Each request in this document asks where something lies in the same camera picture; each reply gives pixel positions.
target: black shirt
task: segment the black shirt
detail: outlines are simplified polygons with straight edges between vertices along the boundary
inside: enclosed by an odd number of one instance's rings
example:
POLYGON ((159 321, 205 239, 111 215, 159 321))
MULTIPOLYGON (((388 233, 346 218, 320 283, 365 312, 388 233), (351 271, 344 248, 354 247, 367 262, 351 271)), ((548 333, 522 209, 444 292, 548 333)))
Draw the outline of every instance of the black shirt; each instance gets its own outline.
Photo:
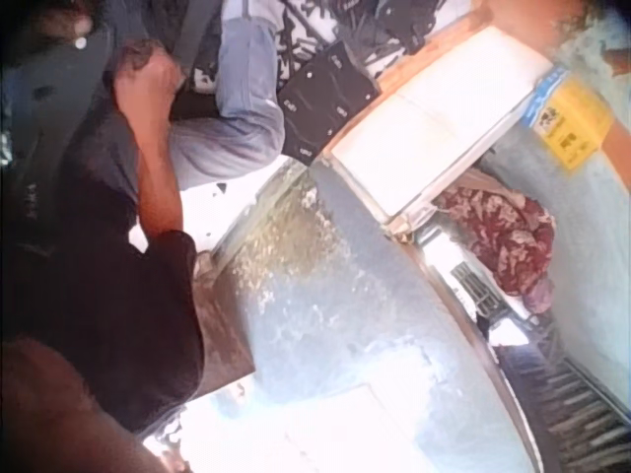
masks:
POLYGON ((131 200, 68 167, 60 189, 49 255, 3 236, 3 338, 31 336, 55 349, 114 419, 147 433, 202 375, 194 242, 168 232, 141 253, 128 242, 131 200))

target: fabric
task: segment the fabric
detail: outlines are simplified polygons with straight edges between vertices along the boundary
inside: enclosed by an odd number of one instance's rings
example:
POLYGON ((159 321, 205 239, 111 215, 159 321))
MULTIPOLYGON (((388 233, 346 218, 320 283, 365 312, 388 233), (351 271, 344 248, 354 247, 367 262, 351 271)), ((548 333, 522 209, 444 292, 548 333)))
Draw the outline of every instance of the fabric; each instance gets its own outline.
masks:
POLYGON ((519 193, 505 189, 500 195, 462 184, 457 181, 444 191, 436 199, 437 207, 458 223, 468 237, 468 248, 491 270, 507 295, 529 294, 546 276, 554 240, 553 218, 536 201, 522 195, 511 197, 519 193))
MULTIPOLYGON (((136 32, 140 27, 127 28, 136 32)), ((122 44, 125 34, 120 36, 117 43, 122 44)), ((280 155, 285 134, 283 113, 276 101, 276 70, 269 22, 253 18, 224 24, 217 79, 221 116, 172 125, 171 159, 181 190, 242 176, 264 168, 280 155)), ((95 93, 91 110, 66 155, 83 162, 94 179, 135 201, 136 147, 105 85, 95 93)))
POLYGON ((224 24, 219 50, 217 106, 221 118, 174 123, 170 145, 180 188, 261 169, 285 141, 276 101, 276 46, 268 22, 224 24))
POLYGON ((194 242, 169 232, 143 254, 127 241, 133 202, 80 170, 65 169, 64 184, 64 222, 45 261, 3 239, 3 338, 53 348, 124 428, 151 431, 203 372, 194 242))

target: yellow sticker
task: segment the yellow sticker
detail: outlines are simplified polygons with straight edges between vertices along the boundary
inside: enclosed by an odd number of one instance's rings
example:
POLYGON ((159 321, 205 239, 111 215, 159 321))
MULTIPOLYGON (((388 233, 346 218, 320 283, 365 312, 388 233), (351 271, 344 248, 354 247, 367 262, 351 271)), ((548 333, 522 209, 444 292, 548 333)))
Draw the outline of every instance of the yellow sticker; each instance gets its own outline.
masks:
POLYGON ((541 108, 532 128, 566 169, 600 148, 613 114, 602 99, 569 74, 541 108))

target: fist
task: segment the fist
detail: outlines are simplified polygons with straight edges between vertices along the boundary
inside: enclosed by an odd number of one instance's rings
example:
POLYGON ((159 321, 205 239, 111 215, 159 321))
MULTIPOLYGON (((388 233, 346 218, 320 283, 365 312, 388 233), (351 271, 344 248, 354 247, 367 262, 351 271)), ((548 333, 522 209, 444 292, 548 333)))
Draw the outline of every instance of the fist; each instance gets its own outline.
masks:
POLYGON ((166 131, 183 80, 180 67, 156 41, 125 47, 114 77, 114 94, 137 141, 166 131))

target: sticker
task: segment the sticker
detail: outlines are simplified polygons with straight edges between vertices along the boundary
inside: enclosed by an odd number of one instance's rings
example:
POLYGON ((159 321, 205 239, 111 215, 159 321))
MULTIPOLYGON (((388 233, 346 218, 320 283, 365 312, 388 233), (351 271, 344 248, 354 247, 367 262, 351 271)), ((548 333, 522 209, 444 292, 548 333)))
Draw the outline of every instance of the sticker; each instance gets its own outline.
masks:
POLYGON ((523 121, 571 170, 600 148, 613 119, 597 94, 557 67, 537 87, 523 121))

